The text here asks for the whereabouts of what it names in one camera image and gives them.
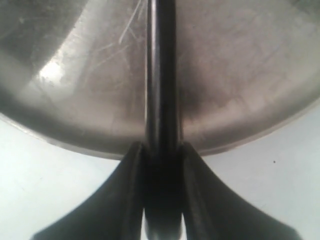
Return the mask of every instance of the white background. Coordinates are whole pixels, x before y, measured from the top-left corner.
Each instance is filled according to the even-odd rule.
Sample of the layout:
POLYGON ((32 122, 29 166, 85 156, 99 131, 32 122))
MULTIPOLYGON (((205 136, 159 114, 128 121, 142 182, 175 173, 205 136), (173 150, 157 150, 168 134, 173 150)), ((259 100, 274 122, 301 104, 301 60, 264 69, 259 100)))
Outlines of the white background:
MULTIPOLYGON (((320 107, 262 139, 205 157, 234 191, 320 239, 320 107)), ((117 161, 50 145, 0 122, 0 240, 28 240, 89 197, 117 161)))

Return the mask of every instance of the metal surface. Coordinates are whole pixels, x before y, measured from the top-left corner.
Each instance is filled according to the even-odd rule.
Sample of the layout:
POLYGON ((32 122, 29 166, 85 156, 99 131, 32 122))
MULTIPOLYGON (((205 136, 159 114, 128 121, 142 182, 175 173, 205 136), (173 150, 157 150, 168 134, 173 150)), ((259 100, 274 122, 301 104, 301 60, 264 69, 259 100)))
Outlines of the metal surface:
MULTIPOLYGON (((178 0, 183 135, 202 154, 320 97, 316 0, 178 0)), ((0 0, 0 111, 39 138, 119 158, 145 136, 145 0, 0 0)))

